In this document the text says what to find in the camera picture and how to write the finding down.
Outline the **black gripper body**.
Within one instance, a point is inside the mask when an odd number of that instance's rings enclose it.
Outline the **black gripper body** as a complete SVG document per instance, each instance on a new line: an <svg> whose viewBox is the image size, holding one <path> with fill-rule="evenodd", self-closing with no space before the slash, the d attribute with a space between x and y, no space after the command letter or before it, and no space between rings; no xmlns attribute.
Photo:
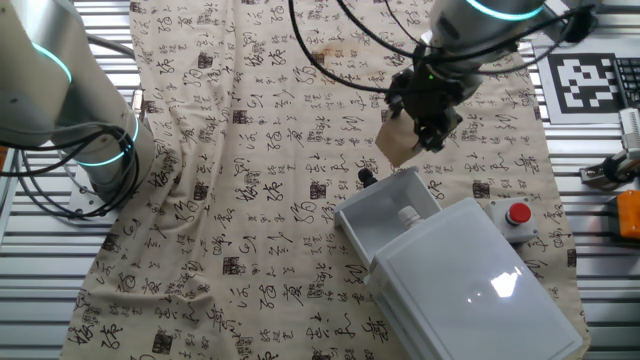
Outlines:
<svg viewBox="0 0 640 360"><path fill-rule="evenodd" d="M396 73L387 94L402 96L404 111L415 121L439 121L449 131L457 125L454 107L462 101L463 87L434 75L429 68L411 67Z"/></svg>

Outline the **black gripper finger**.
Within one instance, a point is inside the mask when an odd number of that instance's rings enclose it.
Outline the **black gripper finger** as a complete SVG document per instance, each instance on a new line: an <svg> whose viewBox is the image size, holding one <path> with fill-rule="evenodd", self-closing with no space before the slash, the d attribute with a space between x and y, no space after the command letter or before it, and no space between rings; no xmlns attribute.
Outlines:
<svg viewBox="0 0 640 360"><path fill-rule="evenodd" d="M418 136L418 144L425 150L434 153L440 152L448 136L448 128L441 122L418 121L415 123L414 132Z"/></svg>
<svg viewBox="0 0 640 360"><path fill-rule="evenodd" d="M389 117L397 117L404 109L402 96L399 94L389 93L385 96L385 103L388 106Z"/></svg>

